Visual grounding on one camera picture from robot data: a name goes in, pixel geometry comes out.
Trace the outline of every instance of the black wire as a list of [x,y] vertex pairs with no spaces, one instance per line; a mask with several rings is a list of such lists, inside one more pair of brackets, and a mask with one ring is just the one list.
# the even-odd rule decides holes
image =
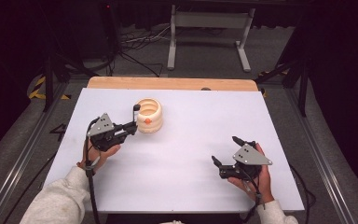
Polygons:
[[156,31],[155,33],[153,33],[153,31],[150,31],[148,35],[143,36],[143,37],[141,37],[141,35],[143,35],[143,34],[140,34],[140,35],[138,35],[137,37],[135,37],[135,35],[133,34],[133,33],[141,32],[141,31],[129,32],[129,33],[126,33],[126,34],[123,34],[123,35],[125,35],[125,36],[131,35],[132,38],[127,38],[127,39],[124,40],[123,42],[126,43],[126,42],[130,42],[130,41],[133,41],[133,40],[138,40],[138,39],[149,39],[149,38],[151,38],[151,37],[154,38],[154,37],[157,37],[158,34],[160,34],[161,32],[163,32],[164,30],[168,30],[169,27],[170,27],[170,26],[168,26],[168,27],[166,27],[166,28],[164,28],[164,29],[162,29],[162,30]]
[[169,27],[166,27],[160,31],[156,31],[155,33],[150,32],[149,35],[146,35],[144,37],[135,37],[135,35],[132,35],[133,38],[128,38],[122,42],[122,43],[127,44],[126,46],[123,46],[123,48],[126,48],[127,51],[130,49],[143,49],[144,47],[148,46],[149,44],[156,43],[156,42],[160,41],[170,31],[168,28]]
[[112,62],[113,62],[113,67],[111,66],[111,64],[109,64],[109,74],[107,74],[109,77],[113,75],[113,70],[116,67],[115,60],[113,60]]
[[[155,71],[153,71],[153,69],[147,67],[147,66],[146,66],[146,63],[140,63],[139,61],[137,61],[136,59],[132,58],[130,55],[128,55],[128,54],[126,54],[126,53],[124,53],[124,52],[120,52],[119,55],[120,55],[123,59],[125,59],[125,60],[127,60],[127,61],[129,61],[129,62],[140,64],[141,66],[145,67],[147,70],[151,71],[156,77],[159,77],[159,74],[157,74]],[[159,70],[159,72],[161,73],[161,71],[162,71],[162,63],[150,63],[149,65],[152,65],[152,64],[153,64],[153,65],[161,64],[161,67],[160,67],[160,70]]]
[[[99,118],[94,119],[92,122],[89,123],[89,127],[87,129],[86,139],[84,142],[83,150],[86,157],[86,167],[91,166],[91,161],[89,159],[89,150],[92,148],[92,146],[89,147],[89,136],[88,133],[91,129],[91,126],[97,122]],[[94,175],[93,170],[86,169],[86,175],[89,180],[89,196],[91,198],[91,205],[92,205],[92,213],[94,215],[94,220],[96,224],[100,224],[100,218],[98,216],[98,209],[97,209],[97,203],[95,202],[95,194],[94,194],[94,182],[92,180],[92,176]]]
[[308,224],[308,222],[310,220],[310,208],[316,204],[316,196],[312,192],[310,192],[310,190],[308,190],[307,186],[305,185],[304,179],[301,177],[301,175],[298,173],[298,171],[295,169],[295,167],[293,165],[291,165],[290,163],[289,163],[289,167],[290,167],[290,169],[293,170],[293,172],[295,172],[296,176],[298,177],[298,179],[301,182],[301,185],[303,186],[305,198],[307,201],[305,223]]
[[255,181],[245,171],[243,171],[243,173],[246,175],[246,177],[248,177],[248,179],[251,181],[252,185],[255,187],[255,193],[256,193],[255,205],[251,208],[251,210],[249,211],[246,218],[244,218],[242,220],[242,223],[247,223],[249,221],[249,219],[255,214],[255,209],[260,204],[260,198],[258,196],[260,196],[261,193],[260,193],[260,190],[258,189],[258,184],[256,184]]
[[39,175],[42,173],[42,171],[48,166],[48,164],[54,159],[54,157],[57,155],[57,151],[54,152],[54,154],[45,162],[45,164],[40,168],[40,170],[37,172],[37,174],[34,176],[34,178],[31,180],[31,182],[28,184],[28,186],[25,188],[25,190],[20,195],[20,198],[16,201],[16,203],[11,208],[10,212],[7,214],[4,224],[7,223],[8,219],[10,218],[11,214],[14,212],[14,209],[16,209],[17,205],[19,204],[22,197],[25,195],[27,190],[32,186],[32,184],[36,181],[36,179],[39,177]]

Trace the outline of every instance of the cable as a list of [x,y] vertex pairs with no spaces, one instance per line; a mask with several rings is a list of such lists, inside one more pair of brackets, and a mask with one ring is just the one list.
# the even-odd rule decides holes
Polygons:
[[[145,67],[147,70],[151,71],[156,77],[159,77],[159,75],[161,74],[162,71],[162,63],[140,63],[139,61],[137,61],[136,59],[132,58],[130,55],[124,53],[124,52],[120,52],[118,55],[120,55],[123,59],[132,62],[132,63],[138,63],[141,66]],[[161,65],[160,69],[159,69],[159,74],[157,74],[155,71],[153,71],[153,69],[147,67],[146,65]]]
[[307,201],[305,223],[308,224],[308,222],[310,220],[310,208],[316,204],[316,196],[312,192],[310,192],[310,190],[308,190],[307,186],[305,185],[305,182],[304,182],[303,178],[298,173],[298,171],[295,169],[295,167],[293,165],[291,165],[290,163],[289,163],[289,167],[290,167],[290,169],[293,170],[293,172],[295,172],[296,176],[298,177],[298,179],[300,180],[300,182],[301,182],[301,184],[303,186],[304,193],[305,193],[305,198],[306,198],[306,201]]
[[10,218],[11,214],[14,212],[14,209],[16,209],[17,205],[19,204],[22,197],[25,195],[25,192],[32,186],[32,184],[36,181],[36,179],[39,177],[39,175],[42,173],[42,171],[48,166],[48,164],[54,159],[54,157],[57,155],[57,151],[54,152],[54,154],[45,162],[45,164],[40,168],[40,170],[37,172],[37,174],[34,176],[34,178],[31,180],[31,182],[28,184],[28,186],[25,188],[25,190],[20,195],[20,198],[16,201],[16,203],[11,208],[10,212],[7,214],[4,224],[7,223],[8,219]]
[[108,67],[109,67],[109,73],[107,72],[107,68],[106,68],[106,76],[107,76],[107,77],[111,77],[111,76],[113,75],[113,70],[114,70],[115,67],[116,67],[115,60],[113,60],[112,63],[113,63],[113,67],[111,66],[111,63],[108,65]]
[[242,219],[242,223],[247,223],[249,221],[249,219],[255,214],[255,209],[260,204],[260,200],[261,200],[263,195],[261,195],[260,190],[258,189],[258,184],[259,183],[256,184],[255,181],[245,171],[243,171],[242,169],[241,169],[241,171],[246,175],[246,177],[248,179],[250,179],[252,185],[255,187],[255,205],[251,208],[251,210],[249,211],[249,213],[246,216],[246,218]]
[[156,35],[153,34],[153,32],[150,32],[149,35],[143,36],[143,37],[134,37],[128,40],[124,40],[121,43],[122,44],[126,44],[125,46],[123,46],[124,49],[142,49],[144,47],[146,47],[147,45],[151,44],[151,43],[156,43],[161,39],[167,39],[164,36],[169,32],[169,28],[171,26],[167,26],[166,28],[162,29],[161,31],[159,31]]
[[[91,126],[97,122],[99,118],[94,119],[89,124],[89,127],[87,129],[87,133],[90,131]],[[94,194],[94,182],[92,180],[92,176],[94,175],[94,171],[91,166],[91,161],[89,159],[89,151],[92,148],[92,146],[89,147],[89,136],[86,134],[86,139],[84,141],[84,154],[86,157],[86,176],[89,180],[89,196],[91,198],[91,205],[92,205],[92,213],[94,215],[94,220],[96,224],[100,224],[100,218],[98,216],[98,209],[97,209],[97,203],[95,202],[95,194]]]

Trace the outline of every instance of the sleeve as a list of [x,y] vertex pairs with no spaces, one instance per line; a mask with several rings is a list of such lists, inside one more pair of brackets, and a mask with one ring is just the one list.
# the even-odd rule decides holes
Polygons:
[[85,171],[73,167],[65,179],[60,179],[42,189],[22,217],[26,223],[81,223],[84,203],[90,199]]
[[257,206],[257,213],[260,215],[262,224],[298,224],[295,217],[287,217],[284,214],[278,201],[272,201],[264,205]]

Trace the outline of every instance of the hand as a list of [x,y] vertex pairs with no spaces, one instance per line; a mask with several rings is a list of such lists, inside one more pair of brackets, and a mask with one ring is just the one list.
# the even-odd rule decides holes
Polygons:
[[[264,155],[263,149],[258,143],[255,145],[255,149]],[[243,182],[235,177],[229,177],[228,182],[245,191],[248,196],[255,201],[255,186],[252,182]],[[271,192],[271,177],[269,176],[269,168],[267,165],[261,166],[261,172],[258,177],[255,178],[255,183],[259,183],[258,190],[262,195],[260,203],[269,203],[275,200]]]
[[[100,160],[98,161],[98,163],[95,165],[93,171],[94,173],[97,172],[97,170],[99,170],[106,162],[107,158],[115,155],[118,150],[121,148],[120,145],[115,145],[110,147],[109,149],[107,149],[105,152],[100,151],[98,149],[95,149],[95,147],[91,147],[89,149],[89,160],[90,161],[95,161],[97,160],[97,158],[99,156],[101,156]],[[84,168],[86,164],[86,154],[85,151],[83,150],[83,160],[77,163],[78,167]]]

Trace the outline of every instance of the table surface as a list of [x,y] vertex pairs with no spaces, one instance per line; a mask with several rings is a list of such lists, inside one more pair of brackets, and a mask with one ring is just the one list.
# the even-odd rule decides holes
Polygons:
[[[211,158],[215,155],[223,164],[235,163],[232,155],[240,147],[232,141],[233,135],[262,144],[267,157],[273,161],[269,167],[272,191],[280,200],[282,209],[304,209],[261,93],[229,91],[230,87],[235,89],[235,82],[242,84],[237,90],[247,86],[244,84],[249,84],[246,88],[253,86],[251,90],[254,90],[253,81],[159,79],[160,85],[168,83],[160,86],[161,89],[170,86],[182,89],[145,90],[152,83],[147,81],[148,78],[140,77],[92,78],[77,101],[46,184],[63,178],[63,170],[70,170],[79,161],[85,131],[92,119],[107,112],[115,123],[128,122],[133,103],[152,97],[162,105],[163,125],[156,133],[137,132],[129,136],[118,154],[94,176],[100,212],[248,211],[253,202],[243,191],[220,178]],[[185,86],[190,90],[183,91]],[[219,90],[194,91],[205,86]]]

